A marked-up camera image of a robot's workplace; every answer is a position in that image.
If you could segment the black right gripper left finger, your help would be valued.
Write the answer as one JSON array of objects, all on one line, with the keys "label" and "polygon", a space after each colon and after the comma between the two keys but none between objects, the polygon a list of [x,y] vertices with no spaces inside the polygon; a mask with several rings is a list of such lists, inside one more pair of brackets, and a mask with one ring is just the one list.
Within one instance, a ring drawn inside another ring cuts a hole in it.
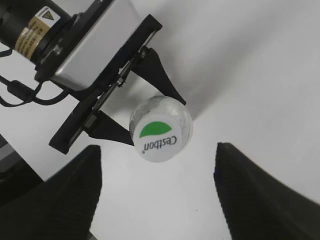
[{"label": "black right gripper left finger", "polygon": [[0,174],[2,240],[93,240],[102,153],[89,145],[47,180],[26,163]]}]

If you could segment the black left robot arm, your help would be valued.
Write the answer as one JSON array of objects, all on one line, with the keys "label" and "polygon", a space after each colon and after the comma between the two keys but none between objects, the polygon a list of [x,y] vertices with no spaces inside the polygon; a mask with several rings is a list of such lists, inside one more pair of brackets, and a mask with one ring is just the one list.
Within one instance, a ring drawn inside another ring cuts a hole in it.
[{"label": "black left robot arm", "polygon": [[69,15],[51,0],[0,3],[1,57],[17,52],[35,66],[36,89],[1,78],[22,104],[50,106],[67,96],[78,100],[49,142],[67,154],[82,132],[91,138],[127,145],[128,130],[101,111],[116,87],[135,73],[162,94],[184,99],[165,72],[149,41],[162,28],[152,16],[140,18],[129,0],[95,0],[86,11]]}]

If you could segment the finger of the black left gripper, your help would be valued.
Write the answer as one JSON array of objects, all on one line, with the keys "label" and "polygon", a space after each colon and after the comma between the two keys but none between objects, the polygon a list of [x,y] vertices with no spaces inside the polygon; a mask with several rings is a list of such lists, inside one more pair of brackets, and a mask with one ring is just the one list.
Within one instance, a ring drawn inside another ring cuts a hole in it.
[{"label": "finger of the black left gripper", "polygon": [[171,97],[186,105],[187,102],[179,94],[168,77],[158,53],[153,48],[148,47],[143,47],[141,50],[143,57],[138,60],[132,71],[155,87],[164,96]]},{"label": "finger of the black left gripper", "polygon": [[93,139],[134,145],[130,132],[101,110],[89,117],[83,130]]}]

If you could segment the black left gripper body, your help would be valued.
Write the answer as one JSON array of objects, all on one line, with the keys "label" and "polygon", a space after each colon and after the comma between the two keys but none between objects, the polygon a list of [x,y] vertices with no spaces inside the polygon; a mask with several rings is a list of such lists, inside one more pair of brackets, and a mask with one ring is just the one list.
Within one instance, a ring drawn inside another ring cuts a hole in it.
[{"label": "black left gripper body", "polygon": [[138,60],[143,57],[142,48],[162,28],[162,25],[148,14],[129,40],[117,52],[95,83],[86,90],[76,92],[73,97],[79,100],[76,107],[57,130],[49,146],[66,154],[77,138],[84,131],[84,125],[94,112],[101,111],[102,106],[112,92],[123,86],[129,73]]}]

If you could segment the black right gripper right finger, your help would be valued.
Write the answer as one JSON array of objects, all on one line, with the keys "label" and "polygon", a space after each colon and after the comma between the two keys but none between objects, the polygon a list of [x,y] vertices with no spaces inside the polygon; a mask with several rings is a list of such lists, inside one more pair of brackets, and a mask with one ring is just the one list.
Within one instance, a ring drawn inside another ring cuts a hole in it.
[{"label": "black right gripper right finger", "polygon": [[219,142],[215,189],[233,240],[318,240],[320,205]]}]

